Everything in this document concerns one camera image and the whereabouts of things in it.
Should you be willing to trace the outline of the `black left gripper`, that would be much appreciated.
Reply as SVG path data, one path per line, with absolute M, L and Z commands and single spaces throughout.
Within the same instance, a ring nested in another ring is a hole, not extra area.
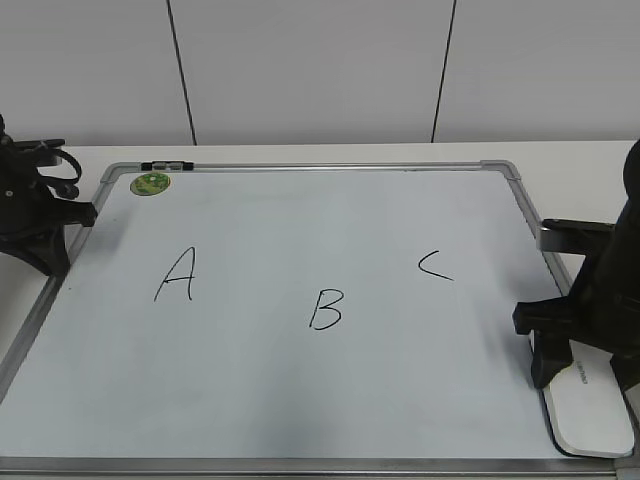
M 44 175 L 35 165 L 35 152 L 20 152 L 14 143 L 1 139 L 1 252 L 46 276 L 64 277 L 70 260 L 63 226 L 91 227 L 97 218 L 92 203 L 77 200 L 82 167 L 66 151 L 54 149 L 75 175 Z

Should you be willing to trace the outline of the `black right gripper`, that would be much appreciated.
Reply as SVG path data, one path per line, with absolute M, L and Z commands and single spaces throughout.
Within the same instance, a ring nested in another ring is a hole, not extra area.
M 639 204 L 627 201 L 613 225 L 599 254 L 582 255 L 567 295 L 515 307 L 516 332 L 533 331 L 536 389 L 573 364 L 570 339 L 613 353 L 609 363 L 622 393 L 639 384 Z

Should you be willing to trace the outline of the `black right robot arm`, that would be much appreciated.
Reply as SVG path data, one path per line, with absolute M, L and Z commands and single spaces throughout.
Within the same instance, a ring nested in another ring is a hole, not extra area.
M 519 302 L 512 318 L 519 335 L 534 335 L 531 377 L 545 388 L 574 357 L 576 341 L 612 354 L 623 392 L 639 384 L 639 145 L 623 168 L 626 203 L 614 224 L 566 219 L 541 222 L 538 248 L 577 254 L 584 261 L 569 293 Z

